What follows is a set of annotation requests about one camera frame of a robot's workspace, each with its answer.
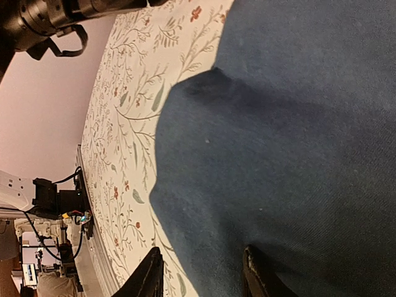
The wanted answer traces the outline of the dark teal t-shirt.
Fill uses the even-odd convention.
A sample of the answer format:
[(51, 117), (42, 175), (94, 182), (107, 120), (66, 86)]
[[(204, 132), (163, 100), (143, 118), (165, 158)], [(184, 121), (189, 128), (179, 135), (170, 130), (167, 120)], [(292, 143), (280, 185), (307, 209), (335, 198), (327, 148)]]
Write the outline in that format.
[(395, 295), (395, 2), (234, 1), (158, 120), (150, 203), (199, 296), (244, 248), (298, 296)]

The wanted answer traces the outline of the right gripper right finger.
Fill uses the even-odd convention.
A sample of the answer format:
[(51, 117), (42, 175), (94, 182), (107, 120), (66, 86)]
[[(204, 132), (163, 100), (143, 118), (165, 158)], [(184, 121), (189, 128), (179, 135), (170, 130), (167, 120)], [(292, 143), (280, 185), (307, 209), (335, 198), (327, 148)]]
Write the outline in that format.
[(242, 296), (296, 297), (273, 271), (266, 255), (251, 244), (243, 252), (242, 283)]

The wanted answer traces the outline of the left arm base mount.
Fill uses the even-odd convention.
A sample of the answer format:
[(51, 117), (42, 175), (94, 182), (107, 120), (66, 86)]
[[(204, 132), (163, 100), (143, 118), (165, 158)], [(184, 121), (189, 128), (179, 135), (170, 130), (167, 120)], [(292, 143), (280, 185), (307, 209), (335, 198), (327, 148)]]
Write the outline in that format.
[[(75, 188), (59, 190), (58, 184), (72, 180)], [(85, 187), (83, 170), (78, 166), (75, 173), (63, 180), (52, 182), (43, 178), (33, 180), (35, 198), (32, 199), (33, 208), (29, 211), (41, 218), (57, 220), (66, 215), (79, 216), (80, 224), (87, 232), (87, 238), (93, 235), (93, 214), (87, 189)]]

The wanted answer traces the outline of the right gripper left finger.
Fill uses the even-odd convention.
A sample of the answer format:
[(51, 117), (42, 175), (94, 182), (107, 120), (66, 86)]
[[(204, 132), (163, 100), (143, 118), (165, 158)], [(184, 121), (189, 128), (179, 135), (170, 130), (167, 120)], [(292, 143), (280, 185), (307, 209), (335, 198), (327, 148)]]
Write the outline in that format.
[(113, 297), (163, 297), (163, 256), (153, 247)]

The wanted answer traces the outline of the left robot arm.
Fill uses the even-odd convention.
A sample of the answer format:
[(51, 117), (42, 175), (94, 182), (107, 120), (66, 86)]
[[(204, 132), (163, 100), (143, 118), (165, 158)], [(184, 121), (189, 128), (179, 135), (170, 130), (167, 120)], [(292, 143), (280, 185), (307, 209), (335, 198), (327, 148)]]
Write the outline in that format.
[[(49, 49), (56, 57), (73, 58), (86, 49), (83, 21), (161, 6), (164, 0), (19, 0), (1, 1), (1, 78), (14, 55), (26, 52), (39, 61)], [(61, 50), (51, 39), (76, 33), (82, 48)]]

